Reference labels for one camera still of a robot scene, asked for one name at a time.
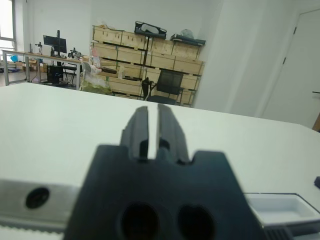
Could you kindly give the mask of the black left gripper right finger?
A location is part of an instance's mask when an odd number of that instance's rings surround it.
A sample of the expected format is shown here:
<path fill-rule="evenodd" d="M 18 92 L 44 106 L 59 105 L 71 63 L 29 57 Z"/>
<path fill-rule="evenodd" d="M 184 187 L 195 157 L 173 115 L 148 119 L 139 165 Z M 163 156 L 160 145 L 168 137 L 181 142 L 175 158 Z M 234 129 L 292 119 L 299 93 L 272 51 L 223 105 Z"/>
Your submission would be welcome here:
<path fill-rule="evenodd" d="M 158 104 L 158 148 L 165 148 L 175 163 L 188 164 L 189 155 L 186 137 L 172 109 Z"/>

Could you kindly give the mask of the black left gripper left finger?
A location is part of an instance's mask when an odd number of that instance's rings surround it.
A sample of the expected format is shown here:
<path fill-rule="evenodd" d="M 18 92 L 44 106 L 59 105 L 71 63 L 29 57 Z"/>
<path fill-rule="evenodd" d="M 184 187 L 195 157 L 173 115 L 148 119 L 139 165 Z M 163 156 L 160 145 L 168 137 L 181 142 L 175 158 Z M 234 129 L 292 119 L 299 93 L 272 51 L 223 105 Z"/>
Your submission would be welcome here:
<path fill-rule="evenodd" d="M 120 145 L 128 148 L 130 159 L 147 159 L 149 149 L 148 107 L 138 107 L 122 130 Z"/>

